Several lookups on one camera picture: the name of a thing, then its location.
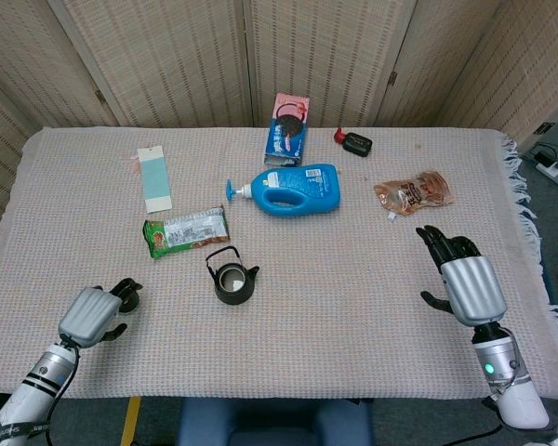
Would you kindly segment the black teapot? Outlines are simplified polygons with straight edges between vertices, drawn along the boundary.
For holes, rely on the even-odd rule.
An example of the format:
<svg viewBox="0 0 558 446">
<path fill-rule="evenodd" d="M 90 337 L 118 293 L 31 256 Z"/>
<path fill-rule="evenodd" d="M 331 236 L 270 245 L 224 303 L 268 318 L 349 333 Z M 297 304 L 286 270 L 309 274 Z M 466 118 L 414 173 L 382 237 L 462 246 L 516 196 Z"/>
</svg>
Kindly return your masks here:
<svg viewBox="0 0 558 446">
<path fill-rule="evenodd" d="M 236 262 L 229 262 L 214 270 L 209 260 L 225 251 L 233 251 Z M 213 279 L 215 294 L 226 305 L 237 306 L 245 303 L 254 293 L 259 266 L 247 269 L 238 250 L 230 245 L 221 248 L 206 258 L 207 270 Z"/>
</svg>

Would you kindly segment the black bottle red cap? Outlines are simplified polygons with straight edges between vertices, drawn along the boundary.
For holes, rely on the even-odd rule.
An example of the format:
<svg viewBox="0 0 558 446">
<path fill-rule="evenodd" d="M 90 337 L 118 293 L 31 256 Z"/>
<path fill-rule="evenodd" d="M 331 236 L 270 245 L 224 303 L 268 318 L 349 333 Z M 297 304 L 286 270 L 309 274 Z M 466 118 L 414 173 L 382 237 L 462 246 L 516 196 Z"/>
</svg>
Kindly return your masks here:
<svg viewBox="0 0 558 446">
<path fill-rule="evenodd" d="M 338 127 L 334 140 L 345 150 L 360 157 L 366 157 L 372 148 L 373 141 L 353 132 L 345 133 Z"/>
</svg>

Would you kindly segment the blue padded seat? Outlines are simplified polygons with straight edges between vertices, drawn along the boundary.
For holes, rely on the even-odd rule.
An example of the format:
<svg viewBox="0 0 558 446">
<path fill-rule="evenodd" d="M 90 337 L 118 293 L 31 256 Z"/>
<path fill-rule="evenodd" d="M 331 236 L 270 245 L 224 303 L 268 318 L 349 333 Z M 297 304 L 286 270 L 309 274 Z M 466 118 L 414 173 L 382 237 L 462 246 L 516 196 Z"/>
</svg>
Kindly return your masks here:
<svg viewBox="0 0 558 446">
<path fill-rule="evenodd" d="M 375 446 L 370 400 L 182 400 L 176 446 Z"/>
</svg>

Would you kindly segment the white teal paper card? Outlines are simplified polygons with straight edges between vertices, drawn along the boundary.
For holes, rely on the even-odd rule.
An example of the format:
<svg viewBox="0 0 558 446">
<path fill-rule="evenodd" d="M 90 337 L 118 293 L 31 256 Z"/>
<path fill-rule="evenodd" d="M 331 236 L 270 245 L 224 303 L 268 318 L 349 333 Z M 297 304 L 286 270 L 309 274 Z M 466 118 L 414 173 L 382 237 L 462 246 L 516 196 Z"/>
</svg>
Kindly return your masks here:
<svg viewBox="0 0 558 446">
<path fill-rule="evenodd" d="M 163 147 L 138 149 L 138 157 L 146 212 L 170 210 L 172 202 Z"/>
</svg>

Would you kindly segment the blue detergent pump bottle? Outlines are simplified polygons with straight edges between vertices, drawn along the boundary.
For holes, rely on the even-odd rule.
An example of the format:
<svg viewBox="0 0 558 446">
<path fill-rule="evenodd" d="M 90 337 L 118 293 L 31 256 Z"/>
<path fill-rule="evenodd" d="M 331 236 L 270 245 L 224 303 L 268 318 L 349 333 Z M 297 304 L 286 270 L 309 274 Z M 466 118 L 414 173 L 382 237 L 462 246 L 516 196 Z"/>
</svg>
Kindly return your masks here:
<svg viewBox="0 0 558 446">
<path fill-rule="evenodd" d="M 340 204 L 339 174 L 333 164 L 276 167 L 258 174 L 235 189 L 226 181 L 225 196 L 252 200 L 270 216 L 295 217 L 324 214 Z"/>
</svg>

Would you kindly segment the blue pink cookie box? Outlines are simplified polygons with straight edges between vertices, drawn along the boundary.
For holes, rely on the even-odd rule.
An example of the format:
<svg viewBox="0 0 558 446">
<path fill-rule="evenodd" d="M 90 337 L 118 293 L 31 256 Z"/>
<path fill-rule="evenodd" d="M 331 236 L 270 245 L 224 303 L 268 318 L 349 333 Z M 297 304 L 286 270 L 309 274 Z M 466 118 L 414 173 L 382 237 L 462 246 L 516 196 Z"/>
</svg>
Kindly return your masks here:
<svg viewBox="0 0 558 446">
<path fill-rule="evenodd" d="M 278 93 L 275 97 L 263 162 L 270 166 L 301 164 L 310 99 Z"/>
</svg>

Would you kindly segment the yellow floor tape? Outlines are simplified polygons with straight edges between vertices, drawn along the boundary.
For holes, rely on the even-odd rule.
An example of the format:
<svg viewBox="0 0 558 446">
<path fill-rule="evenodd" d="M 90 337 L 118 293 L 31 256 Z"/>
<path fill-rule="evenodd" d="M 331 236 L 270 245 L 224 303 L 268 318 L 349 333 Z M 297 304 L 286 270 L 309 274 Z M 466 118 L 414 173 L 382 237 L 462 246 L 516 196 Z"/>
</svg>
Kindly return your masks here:
<svg viewBox="0 0 558 446">
<path fill-rule="evenodd" d="M 140 397 L 131 397 L 128 400 L 120 446 L 132 446 L 140 414 L 140 402 Z"/>
</svg>

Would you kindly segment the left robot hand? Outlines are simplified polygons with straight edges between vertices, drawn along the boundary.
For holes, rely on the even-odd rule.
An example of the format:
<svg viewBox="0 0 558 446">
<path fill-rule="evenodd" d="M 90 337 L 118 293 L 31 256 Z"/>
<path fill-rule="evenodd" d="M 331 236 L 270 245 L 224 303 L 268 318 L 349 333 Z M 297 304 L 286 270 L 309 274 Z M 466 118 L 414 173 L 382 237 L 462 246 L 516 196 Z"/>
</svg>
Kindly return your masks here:
<svg viewBox="0 0 558 446">
<path fill-rule="evenodd" d="M 139 294 L 142 285 L 131 278 L 120 281 L 109 292 L 100 286 L 84 288 L 60 320 L 59 335 L 62 343 L 77 348 L 92 348 L 100 342 L 111 342 L 127 329 L 126 323 L 109 330 L 111 322 L 120 313 L 124 300 Z"/>
</svg>

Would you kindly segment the green snack packet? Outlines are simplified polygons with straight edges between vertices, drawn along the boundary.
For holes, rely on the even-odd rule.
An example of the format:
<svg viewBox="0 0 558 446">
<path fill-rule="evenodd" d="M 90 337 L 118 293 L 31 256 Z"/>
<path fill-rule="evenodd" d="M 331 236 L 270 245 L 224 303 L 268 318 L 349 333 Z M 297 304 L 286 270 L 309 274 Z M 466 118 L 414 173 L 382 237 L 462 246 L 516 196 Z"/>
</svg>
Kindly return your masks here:
<svg viewBox="0 0 558 446">
<path fill-rule="evenodd" d="M 142 235 L 152 259 L 230 240 L 222 206 L 165 220 L 145 220 Z"/>
</svg>

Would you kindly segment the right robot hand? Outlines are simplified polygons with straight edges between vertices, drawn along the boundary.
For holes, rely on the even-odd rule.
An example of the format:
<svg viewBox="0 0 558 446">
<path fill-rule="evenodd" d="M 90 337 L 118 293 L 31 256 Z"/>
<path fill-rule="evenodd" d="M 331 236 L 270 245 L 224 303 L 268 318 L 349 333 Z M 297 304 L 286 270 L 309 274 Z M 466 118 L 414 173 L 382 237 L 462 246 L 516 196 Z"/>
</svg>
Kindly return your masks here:
<svg viewBox="0 0 558 446">
<path fill-rule="evenodd" d="M 447 295 L 438 299 L 422 291 L 424 302 L 468 327 L 500 321 L 507 311 L 504 295 L 491 263 L 477 246 L 465 236 L 448 238 L 430 225 L 416 232 L 429 250 Z"/>
</svg>

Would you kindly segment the pale woven tablecloth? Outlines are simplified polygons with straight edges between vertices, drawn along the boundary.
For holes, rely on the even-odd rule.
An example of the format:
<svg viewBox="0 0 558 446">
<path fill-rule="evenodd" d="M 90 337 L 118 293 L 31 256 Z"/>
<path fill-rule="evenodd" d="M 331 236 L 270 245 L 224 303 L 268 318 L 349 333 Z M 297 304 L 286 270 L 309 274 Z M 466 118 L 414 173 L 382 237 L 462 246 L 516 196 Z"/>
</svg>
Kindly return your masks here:
<svg viewBox="0 0 558 446">
<path fill-rule="evenodd" d="M 71 398 L 483 397 L 472 330 L 427 306 L 445 296 L 416 229 L 473 240 L 495 272 L 538 393 L 558 399 L 558 311 L 542 280 L 538 233 L 522 207 L 526 184 L 514 141 L 496 130 L 369 128 L 372 153 L 311 130 L 304 158 L 339 171 L 339 208 L 269 216 L 227 201 L 263 170 L 263 128 L 47 128 L 23 150 L 0 224 L 0 393 L 9 393 L 58 337 L 87 286 L 142 285 L 126 332 L 81 355 Z M 232 244 L 259 266 L 238 306 L 215 296 L 209 245 L 152 259 L 138 149 L 162 146 L 172 215 L 222 206 Z M 437 171 L 453 203 L 397 216 L 379 183 Z"/>
</svg>

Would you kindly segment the woven folding screen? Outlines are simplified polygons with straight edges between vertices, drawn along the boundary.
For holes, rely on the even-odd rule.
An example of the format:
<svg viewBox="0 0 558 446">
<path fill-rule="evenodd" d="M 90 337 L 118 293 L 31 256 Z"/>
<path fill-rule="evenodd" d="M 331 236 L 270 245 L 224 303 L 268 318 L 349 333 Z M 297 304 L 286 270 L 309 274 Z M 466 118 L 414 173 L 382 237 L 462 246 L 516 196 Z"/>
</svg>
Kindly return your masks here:
<svg viewBox="0 0 558 446">
<path fill-rule="evenodd" d="M 42 127 L 493 128 L 558 111 L 558 0 L 0 0 L 0 220 Z"/>
</svg>

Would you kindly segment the brown spout pouch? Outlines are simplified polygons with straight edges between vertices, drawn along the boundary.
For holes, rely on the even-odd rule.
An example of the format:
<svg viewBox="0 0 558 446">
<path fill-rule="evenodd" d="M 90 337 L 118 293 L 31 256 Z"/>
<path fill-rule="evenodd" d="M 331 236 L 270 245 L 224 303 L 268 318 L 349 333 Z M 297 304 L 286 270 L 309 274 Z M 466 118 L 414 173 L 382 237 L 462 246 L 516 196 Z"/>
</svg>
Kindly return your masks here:
<svg viewBox="0 0 558 446">
<path fill-rule="evenodd" d="M 424 207 L 453 203 L 449 185 L 437 171 L 424 171 L 412 178 L 382 182 L 373 190 L 380 204 L 397 216 L 410 216 Z"/>
</svg>

